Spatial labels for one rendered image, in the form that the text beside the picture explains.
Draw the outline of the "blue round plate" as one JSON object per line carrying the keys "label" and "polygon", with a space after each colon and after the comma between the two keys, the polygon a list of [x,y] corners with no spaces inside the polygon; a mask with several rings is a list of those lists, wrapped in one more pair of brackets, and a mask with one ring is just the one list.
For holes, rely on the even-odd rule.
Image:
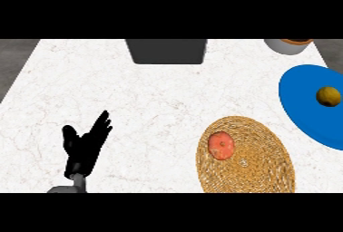
{"label": "blue round plate", "polygon": [[[336,107],[317,100],[321,87],[335,87],[342,96]],[[343,150],[343,74],[313,64],[295,66],[282,76],[279,97],[302,132],[327,147]]]}

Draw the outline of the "grey pot with brown rim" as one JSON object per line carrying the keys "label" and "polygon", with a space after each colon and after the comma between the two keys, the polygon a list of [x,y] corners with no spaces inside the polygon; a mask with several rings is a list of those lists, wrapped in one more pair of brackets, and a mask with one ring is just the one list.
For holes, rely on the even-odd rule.
{"label": "grey pot with brown rim", "polygon": [[282,54],[301,54],[314,42],[313,39],[265,39],[268,47]]}

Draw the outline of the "dark grey box appliance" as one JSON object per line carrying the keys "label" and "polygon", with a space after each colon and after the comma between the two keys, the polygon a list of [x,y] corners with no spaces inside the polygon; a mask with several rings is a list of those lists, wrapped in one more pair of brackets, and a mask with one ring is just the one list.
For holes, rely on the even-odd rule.
{"label": "dark grey box appliance", "polygon": [[126,39],[137,64],[202,64],[208,39]]}

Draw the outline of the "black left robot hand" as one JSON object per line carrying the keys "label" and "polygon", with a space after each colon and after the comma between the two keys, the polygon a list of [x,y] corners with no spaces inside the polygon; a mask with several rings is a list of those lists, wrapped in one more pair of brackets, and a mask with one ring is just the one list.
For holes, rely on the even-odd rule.
{"label": "black left robot hand", "polygon": [[113,130],[109,116],[109,111],[104,111],[94,123],[91,131],[82,136],[79,136],[72,125],[63,127],[64,150],[69,155],[64,176],[69,179],[76,174],[88,177],[94,172],[101,149]]}

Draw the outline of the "round woven wicker placemat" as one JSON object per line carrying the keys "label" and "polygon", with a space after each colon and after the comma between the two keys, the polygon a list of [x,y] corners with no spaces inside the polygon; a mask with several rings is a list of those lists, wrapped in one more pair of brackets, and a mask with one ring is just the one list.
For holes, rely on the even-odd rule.
{"label": "round woven wicker placemat", "polygon": [[[225,132],[234,139],[230,159],[218,160],[209,151],[209,138]],[[196,153],[199,179],[206,192],[295,193],[293,162],[276,133],[255,119],[228,116],[209,126]]]}

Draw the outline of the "orange-red round fruit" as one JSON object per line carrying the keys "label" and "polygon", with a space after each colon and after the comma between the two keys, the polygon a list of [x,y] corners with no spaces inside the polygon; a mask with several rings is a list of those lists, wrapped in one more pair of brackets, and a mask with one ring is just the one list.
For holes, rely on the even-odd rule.
{"label": "orange-red round fruit", "polygon": [[216,160],[228,160],[236,152],[236,142],[225,131],[213,133],[208,140],[209,153]]}

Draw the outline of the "yellow lemon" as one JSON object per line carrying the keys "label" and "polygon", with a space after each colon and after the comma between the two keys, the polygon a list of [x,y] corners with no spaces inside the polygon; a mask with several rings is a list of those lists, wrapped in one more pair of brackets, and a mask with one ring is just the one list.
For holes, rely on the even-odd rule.
{"label": "yellow lemon", "polygon": [[317,100],[321,105],[327,107],[336,107],[341,104],[341,92],[332,87],[321,87],[317,92]]}

